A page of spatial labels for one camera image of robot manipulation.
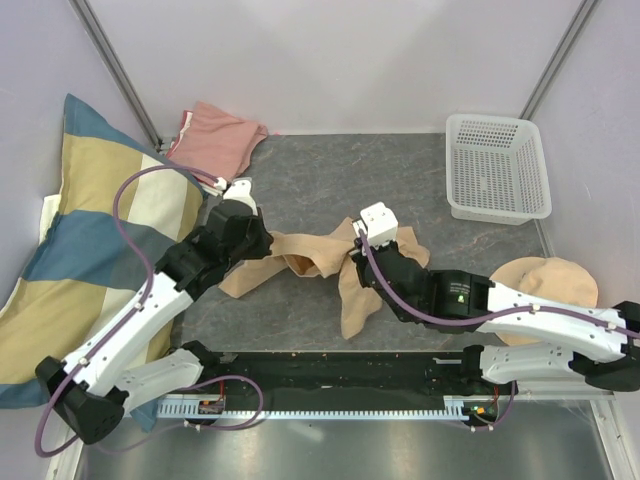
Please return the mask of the beige t shirt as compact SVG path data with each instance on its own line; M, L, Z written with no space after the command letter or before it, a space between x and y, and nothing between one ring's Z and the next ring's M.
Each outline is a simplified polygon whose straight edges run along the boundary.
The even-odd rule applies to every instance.
M238 299L285 269L300 278L336 275L341 299L341 334L346 340L359 334L366 320L382 308L380 296L360 285L356 266L349 257L355 240L351 218L345 218L327 235L273 231L271 236L271 255L245 261L219 284L220 290Z

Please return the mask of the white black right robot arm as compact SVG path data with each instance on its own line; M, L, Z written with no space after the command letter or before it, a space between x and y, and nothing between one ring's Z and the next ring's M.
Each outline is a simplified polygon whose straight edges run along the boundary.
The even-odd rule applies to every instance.
M359 235L350 254L359 282L373 289L402 322L439 331L516 334L529 345L472 346L458 368L467 392L528 378L580 376L614 392L639 388L639 306L571 306L521 293L461 270L429 270L394 241L370 245Z

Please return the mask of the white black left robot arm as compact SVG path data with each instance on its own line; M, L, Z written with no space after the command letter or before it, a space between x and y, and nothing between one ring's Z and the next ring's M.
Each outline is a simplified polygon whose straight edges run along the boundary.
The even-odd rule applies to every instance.
M203 225L165 252L152 276L112 320L63 359L47 356L36 366L48 411L77 439L92 445L151 400L182 388L198 393L215 389L218 367L189 349L140 367L129 364L170 320L220 284L239 262L267 257L272 242L250 196L224 197Z

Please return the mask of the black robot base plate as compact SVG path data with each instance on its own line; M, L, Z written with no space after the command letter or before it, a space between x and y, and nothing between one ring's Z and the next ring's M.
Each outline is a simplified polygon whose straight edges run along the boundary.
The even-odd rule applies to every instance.
M479 370L481 348L454 352L213 352L198 341L184 349L202 362L200 386L222 393L227 410L312 414L441 409L447 396L508 396L513 383L496 384Z

